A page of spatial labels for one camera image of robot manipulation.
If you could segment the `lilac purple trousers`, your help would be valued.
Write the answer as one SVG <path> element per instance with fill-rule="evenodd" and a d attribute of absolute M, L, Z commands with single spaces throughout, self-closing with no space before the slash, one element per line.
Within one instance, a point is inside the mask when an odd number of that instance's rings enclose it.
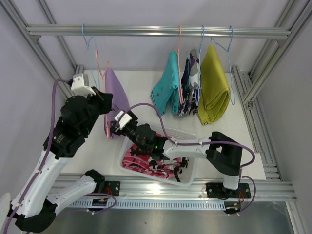
<path fill-rule="evenodd" d="M 104 131 L 108 139 L 115 140 L 119 136 L 113 134 L 111 126 L 114 121 L 115 115 L 120 110 L 126 110 L 130 107 L 127 95 L 119 82 L 119 79 L 115 75 L 112 68 L 107 67 L 105 71 L 105 91 L 113 95 L 112 99 L 112 111 L 104 116 Z"/>

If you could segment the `light blue wire hanger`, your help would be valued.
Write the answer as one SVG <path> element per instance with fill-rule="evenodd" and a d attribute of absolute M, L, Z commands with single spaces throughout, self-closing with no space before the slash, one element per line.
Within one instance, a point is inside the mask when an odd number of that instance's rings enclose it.
<path fill-rule="evenodd" d="M 86 37 L 86 31 L 85 31 L 85 24 L 81 27 L 81 33 L 82 37 L 84 39 L 86 49 L 87 49 L 87 55 L 88 55 L 88 64 L 90 67 L 91 75 L 94 81 L 94 84 L 97 88 L 100 88 L 100 78 L 99 78 L 99 72 L 96 72 L 95 66 L 94 66 L 94 56 L 93 53 L 94 49 L 97 49 L 97 40 L 93 36 Z"/>

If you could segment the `pink camouflage trousers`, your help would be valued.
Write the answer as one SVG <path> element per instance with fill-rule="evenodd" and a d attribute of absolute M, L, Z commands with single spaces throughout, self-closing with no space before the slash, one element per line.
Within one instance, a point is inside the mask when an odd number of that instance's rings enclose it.
<path fill-rule="evenodd" d="M 179 175 L 188 167 L 189 160 L 186 157 L 171 160 L 157 161 L 149 155 L 143 155 L 140 149 L 133 144 L 122 158 L 122 167 L 144 175 L 158 179 L 173 179 L 180 182 Z"/>

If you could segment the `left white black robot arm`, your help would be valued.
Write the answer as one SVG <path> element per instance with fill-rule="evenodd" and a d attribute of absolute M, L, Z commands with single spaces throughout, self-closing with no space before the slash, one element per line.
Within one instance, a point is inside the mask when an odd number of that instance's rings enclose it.
<path fill-rule="evenodd" d="M 8 218 L 24 232 L 40 233 L 56 216 L 82 196 L 100 195 L 105 190 L 105 177 L 88 170 L 78 181 L 55 194 L 50 189 L 63 168 L 85 143 L 98 117 L 112 109 L 112 94 L 98 90 L 95 95 L 73 96 L 66 100 L 57 122 L 43 144 L 36 169 L 27 185 L 11 201 Z"/>

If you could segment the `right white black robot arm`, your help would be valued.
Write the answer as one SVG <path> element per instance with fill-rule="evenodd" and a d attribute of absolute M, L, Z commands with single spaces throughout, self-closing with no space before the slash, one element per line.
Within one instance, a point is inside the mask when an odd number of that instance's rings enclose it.
<path fill-rule="evenodd" d="M 138 125 L 137 120 L 115 120 L 112 132 L 128 137 L 136 145 L 136 155 L 148 155 L 156 161 L 175 158 L 208 160 L 224 175 L 222 192 L 233 197 L 239 192 L 240 163 L 243 146 L 220 132 L 213 132 L 209 141 L 187 142 L 168 136 L 157 136 L 149 124 Z"/>

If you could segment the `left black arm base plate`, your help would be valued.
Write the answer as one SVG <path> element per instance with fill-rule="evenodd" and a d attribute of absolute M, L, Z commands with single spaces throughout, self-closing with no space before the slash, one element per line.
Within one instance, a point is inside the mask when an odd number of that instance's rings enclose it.
<path fill-rule="evenodd" d="M 120 181 L 105 181 L 104 187 L 101 192 L 118 197 L 120 192 L 120 185 Z"/>

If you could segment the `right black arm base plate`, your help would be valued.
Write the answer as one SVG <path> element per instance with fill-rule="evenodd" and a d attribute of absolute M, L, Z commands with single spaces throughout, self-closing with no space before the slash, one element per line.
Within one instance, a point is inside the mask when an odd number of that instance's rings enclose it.
<path fill-rule="evenodd" d="M 220 200 L 252 198 L 248 183 L 240 183 L 236 190 L 231 190 L 225 188 L 223 183 L 209 182 L 206 183 L 206 192 L 208 198 L 216 198 Z"/>

